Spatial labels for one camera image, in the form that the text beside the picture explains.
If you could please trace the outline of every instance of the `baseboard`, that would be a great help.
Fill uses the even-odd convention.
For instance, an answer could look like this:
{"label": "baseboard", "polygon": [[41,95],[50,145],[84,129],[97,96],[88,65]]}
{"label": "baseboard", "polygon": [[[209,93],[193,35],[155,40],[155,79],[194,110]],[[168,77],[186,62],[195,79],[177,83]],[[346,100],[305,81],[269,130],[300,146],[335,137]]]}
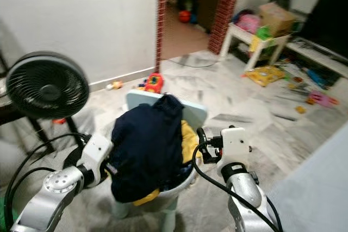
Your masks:
{"label": "baseboard", "polygon": [[113,81],[122,81],[125,83],[128,81],[147,77],[147,76],[149,76],[149,74],[151,74],[153,72],[154,72],[154,67],[149,67],[149,68],[139,70],[136,72],[123,74],[121,76],[116,76],[116,77],[101,80],[101,81],[95,81],[94,83],[90,83],[90,85],[89,85],[90,92],[95,92],[95,91],[104,89],[108,84],[112,83]]}

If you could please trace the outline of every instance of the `black wire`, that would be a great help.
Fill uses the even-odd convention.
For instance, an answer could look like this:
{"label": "black wire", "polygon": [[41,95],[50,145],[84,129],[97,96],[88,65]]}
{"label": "black wire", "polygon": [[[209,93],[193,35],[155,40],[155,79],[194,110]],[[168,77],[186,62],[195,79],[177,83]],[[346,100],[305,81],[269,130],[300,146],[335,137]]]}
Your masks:
{"label": "black wire", "polygon": [[268,204],[270,204],[271,209],[273,210],[273,213],[276,216],[279,232],[283,232],[282,222],[281,222],[281,219],[279,218],[279,214],[276,207],[273,205],[272,201],[268,197],[267,197],[267,202]]}
{"label": "black wire", "polygon": [[15,193],[16,193],[17,189],[19,188],[19,186],[21,185],[21,183],[25,180],[26,177],[28,177],[30,174],[32,174],[35,171],[51,171],[51,172],[54,172],[55,170],[52,169],[52,168],[47,168],[47,167],[39,167],[39,168],[34,168],[34,169],[28,171],[26,174],[24,174],[19,179],[17,184],[14,186],[14,188],[11,190],[11,194],[9,196],[9,203],[8,203],[8,208],[9,209],[12,209],[13,198],[15,197]]}
{"label": "black wire", "polygon": [[15,174],[12,176],[12,179],[7,187],[7,190],[6,190],[6,194],[5,194],[5,197],[4,197],[4,217],[5,217],[5,225],[6,225],[6,229],[7,230],[10,230],[11,226],[13,225],[13,215],[12,215],[12,209],[10,209],[8,207],[8,203],[9,203],[9,196],[10,196],[10,193],[11,193],[11,189],[12,189],[12,186],[13,186],[13,183],[15,182],[19,172],[21,171],[21,169],[23,168],[23,166],[28,162],[28,160],[30,159],[30,157],[36,152],[38,151],[39,149],[43,148],[44,146],[48,145],[50,142],[52,141],[55,141],[57,139],[60,139],[60,138],[63,138],[63,137],[66,137],[66,136],[80,136],[82,138],[85,138],[85,135],[84,134],[81,134],[81,133],[66,133],[66,134],[63,134],[63,135],[60,135],[60,136],[57,136],[55,138],[52,138],[48,141],[46,141],[45,143],[37,146],[35,149],[33,149],[29,155],[23,160],[23,162],[20,164],[20,166],[18,167],[18,169],[16,170]]}
{"label": "black wire", "polygon": [[217,62],[219,62],[219,61],[215,61],[215,62],[213,62],[211,65],[192,66],[192,65],[180,64],[179,62],[175,62],[175,61],[173,61],[173,60],[171,60],[171,59],[167,59],[167,61],[173,62],[174,64],[177,64],[177,65],[187,66],[187,67],[191,67],[191,68],[206,68],[206,67],[211,67],[211,66],[215,65]]}
{"label": "black wire", "polygon": [[270,226],[270,228],[274,231],[274,232],[279,232],[279,230],[277,229],[277,227],[268,219],[266,218],[257,208],[255,208],[253,205],[251,205],[248,201],[246,201],[245,199],[243,199],[242,197],[240,197],[238,194],[234,193],[232,190],[228,189],[228,187],[222,185],[221,183],[217,182],[216,180],[212,179],[211,177],[209,177],[208,175],[206,175],[204,172],[202,172],[200,170],[200,168],[197,166],[196,163],[196,154],[197,151],[199,150],[199,148],[201,146],[203,146],[204,143],[199,144],[193,153],[192,156],[192,163],[194,164],[194,168],[195,170],[198,172],[199,175],[201,175],[204,179],[206,179],[207,181],[209,181],[210,183],[214,184],[215,186],[217,186],[218,188],[222,189],[223,191],[225,191],[226,193],[228,193],[229,195],[231,195],[232,197],[236,198],[237,200],[239,200],[240,202],[242,202],[246,207],[248,207],[251,211],[253,211],[256,215],[258,215],[264,222],[266,222],[267,225]]}

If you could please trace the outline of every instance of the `toy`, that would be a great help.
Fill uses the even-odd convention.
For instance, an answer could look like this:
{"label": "toy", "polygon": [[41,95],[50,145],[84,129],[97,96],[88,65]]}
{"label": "toy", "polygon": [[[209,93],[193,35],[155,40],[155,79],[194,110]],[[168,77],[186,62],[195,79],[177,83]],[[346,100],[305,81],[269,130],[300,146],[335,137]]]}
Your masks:
{"label": "toy", "polygon": [[285,77],[285,73],[274,66],[257,67],[249,72],[245,72],[245,74],[263,87]]}
{"label": "toy", "polygon": [[62,124],[64,124],[64,123],[66,123],[66,119],[65,119],[65,118],[62,118],[62,119],[55,119],[55,120],[52,120],[52,123],[62,125]]}
{"label": "toy", "polygon": [[294,84],[288,84],[288,88],[289,88],[289,89],[296,89],[296,85],[294,85]]}
{"label": "toy", "polygon": [[191,14],[190,23],[191,24],[197,23],[197,16],[195,14]]}
{"label": "toy", "polygon": [[139,91],[145,91],[145,85],[146,85],[147,79],[144,79],[141,84],[138,84],[137,87],[134,87],[135,89]]}
{"label": "toy", "polygon": [[148,77],[147,83],[145,85],[145,91],[161,93],[163,84],[163,77],[159,73],[152,73]]}
{"label": "toy", "polygon": [[324,107],[331,107],[333,104],[337,105],[339,104],[338,100],[329,97],[319,91],[313,91],[309,94],[309,98],[313,99],[316,103],[324,106]]}
{"label": "toy", "polygon": [[190,22],[191,18],[191,12],[187,10],[183,10],[179,12],[179,20],[182,23],[188,23]]}
{"label": "toy", "polygon": [[236,26],[241,29],[250,32],[252,34],[256,34],[257,29],[260,26],[260,18],[257,15],[242,15],[239,18],[239,21],[236,23]]}
{"label": "toy", "polygon": [[297,106],[295,109],[299,114],[304,114],[307,111],[306,108],[302,106]]}
{"label": "toy", "polygon": [[306,100],[306,103],[313,105],[313,104],[315,104],[315,100],[313,98],[308,97]]}
{"label": "toy", "polygon": [[106,89],[108,91],[112,90],[112,89],[119,89],[123,86],[123,82],[122,81],[114,81],[111,84],[108,84]]}
{"label": "toy", "polygon": [[297,76],[295,76],[295,77],[293,78],[293,80],[294,80],[295,82],[297,82],[297,83],[303,82],[303,79],[302,79],[301,77],[297,77]]}
{"label": "toy", "polygon": [[301,68],[304,72],[307,73],[307,75],[312,79],[320,88],[327,89],[326,81],[320,77],[317,73],[315,73],[313,70],[310,70],[308,68]]}
{"label": "toy", "polygon": [[256,30],[256,33],[252,37],[251,44],[249,46],[249,52],[253,53],[256,51],[258,45],[261,41],[270,40],[269,45],[271,45],[272,36],[269,33],[270,29],[267,26],[260,27]]}

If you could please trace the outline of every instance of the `pink bag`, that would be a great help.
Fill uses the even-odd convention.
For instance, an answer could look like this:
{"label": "pink bag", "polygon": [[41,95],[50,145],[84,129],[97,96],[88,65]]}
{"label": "pink bag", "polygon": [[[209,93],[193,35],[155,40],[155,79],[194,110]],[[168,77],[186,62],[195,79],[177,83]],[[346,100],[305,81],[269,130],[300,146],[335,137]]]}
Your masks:
{"label": "pink bag", "polygon": [[242,15],[236,25],[254,35],[260,26],[260,18],[257,15]]}

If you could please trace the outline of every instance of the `fan grille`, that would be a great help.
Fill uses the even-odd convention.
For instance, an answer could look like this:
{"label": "fan grille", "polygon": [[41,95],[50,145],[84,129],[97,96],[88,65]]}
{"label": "fan grille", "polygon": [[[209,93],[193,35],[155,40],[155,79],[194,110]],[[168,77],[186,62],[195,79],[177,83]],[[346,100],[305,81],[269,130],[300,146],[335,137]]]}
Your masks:
{"label": "fan grille", "polygon": [[83,72],[74,63],[56,57],[21,60],[9,72],[7,90],[19,110],[46,119],[77,113],[89,95]]}

